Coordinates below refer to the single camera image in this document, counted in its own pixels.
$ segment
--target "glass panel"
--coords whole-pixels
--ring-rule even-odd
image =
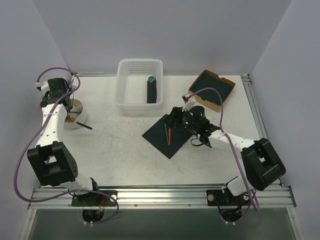
[[[93,227],[84,226],[81,215],[81,210],[38,209],[29,239],[295,239],[285,208],[251,210],[235,226],[225,225],[214,208],[120,210],[114,219]]]

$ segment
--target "blue pen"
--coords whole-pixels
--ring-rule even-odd
[[[168,138],[168,131],[167,131],[167,125],[164,123],[164,128],[165,128],[165,135],[166,135],[166,142],[169,145],[169,138]]]

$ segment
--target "white wall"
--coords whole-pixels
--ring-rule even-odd
[[[291,0],[33,0],[69,66],[115,74],[156,58],[165,74],[251,73]]]
[[[43,70],[66,64],[32,0],[1,1],[0,32],[0,239],[16,240],[28,203],[15,195],[14,169],[42,118],[34,82]],[[56,71],[49,76],[69,75]],[[27,158],[19,176],[21,192],[30,197],[39,183]]]
[[[306,240],[320,236],[320,1],[293,0],[252,73]]]

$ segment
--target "white table surface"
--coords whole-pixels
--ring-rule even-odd
[[[234,135],[258,139],[258,131],[240,76],[224,76],[235,87],[225,101],[224,129]],[[182,95],[197,76],[165,76],[162,109],[154,116],[132,117],[113,102],[115,76],[81,77],[74,94],[88,112],[86,124],[65,129],[63,142],[75,158],[79,171],[100,186],[222,184],[238,175],[233,155],[187,141],[171,158],[147,142],[142,134],[172,107],[183,106]],[[220,113],[205,107],[206,117],[219,125]]]

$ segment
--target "teal object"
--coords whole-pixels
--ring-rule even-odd
[[[156,80],[156,79],[155,79],[154,76],[150,76],[150,77],[148,78],[148,82],[149,82],[149,83],[153,83],[155,80]]]

